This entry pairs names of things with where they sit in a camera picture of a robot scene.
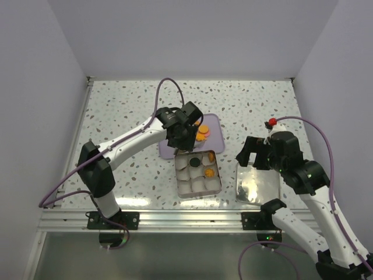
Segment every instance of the orange object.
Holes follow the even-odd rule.
[[[202,124],[202,125],[198,128],[198,132],[199,132],[199,133],[202,133],[202,134],[208,133],[208,132],[209,132],[209,127],[208,127],[207,125]]]
[[[215,160],[215,155],[214,155],[214,153],[209,152],[209,161],[210,161],[210,162],[213,162],[214,160]]]
[[[201,133],[197,133],[196,140],[198,142],[204,141],[204,140],[206,140],[206,137],[203,134],[201,134]]]
[[[215,176],[214,170],[212,170],[211,168],[207,168],[205,170],[205,176],[208,177],[208,178],[214,177]]]

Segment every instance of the speckled surface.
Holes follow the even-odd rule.
[[[80,131],[73,162],[78,161],[82,145],[89,139],[95,144],[115,138],[136,127],[151,115],[158,81],[95,82],[86,116]],[[235,199],[236,154],[246,136],[264,137],[263,122],[271,117],[300,116],[293,87],[289,81],[180,81],[185,101],[192,101],[204,113],[219,116],[226,150],[217,155],[222,191],[217,195],[197,199],[181,199],[177,195],[173,160],[159,156],[157,145],[147,147],[124,162],[114,172],[117,182],[114,193],[123,209],[246,209]],[[159,107],[180,106],[176,88],[170,82],[163,85]],[[312,159],[303,123],[281,122],[300,140],[305,158]],[[79,176],[73,176],[64,186],[71,192],[86,189]],[[291,209],[304,209],[303,202],[281,181],[281,199]],[[92,208],[85,195],[66,198],[62,208]]]

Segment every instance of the pink object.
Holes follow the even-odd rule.
[[[201,147],[195,148],[193,152],[209,151],[213,150],[215,153],[224,152],[226,145],[224,143],[223,133],[221,131],[220,121],[215,114],[203,115],[203,123],[209,127],[209,133],[211,137],[208,137]],[[167,140],[163,140],[158,143],[159,155],[163,159],[174,158],[174,148],[167,146]]]

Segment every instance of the terrazzo tabletop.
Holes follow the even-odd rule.
[[[114,171],[114,194],[122,209],[252,209],[235,198],[236,165],[234,159],[247,136],[265,137],[264,122],[271,117],[300,116],[290,81],[243,80],[182,80],[185,102],[192,101],[203,113],[219,116],[226,149],[217,155],[222,191],[196,199],[181,199],[177,195],[173,160],[159,156],[158,146],[147,147],[130,157]],[[73,162],[78,162],[82,145],[89,139],[95,144],[113,139],[147,119],[153,110],[158,81],[94,82],[86,115],[80,130]],[[177,89],[165,82],[159,107],[181,105]],[[299,138],[306,159],[312,159],[304,125],[301,121],[281,122]],[[85,190],[78,175],[64,186],[69,193]],[[305,209],[304,203],[281,179],[281,200],[291,209]],[[63,200],[61,208],[93,208],[92,202],[79,194]]]

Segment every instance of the dark green object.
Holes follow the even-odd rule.
[[[200,166],[200,159],[198,157],[193,157],[190,161],[189,161],[189,164],[192,166],[192,167],[198,167]]]

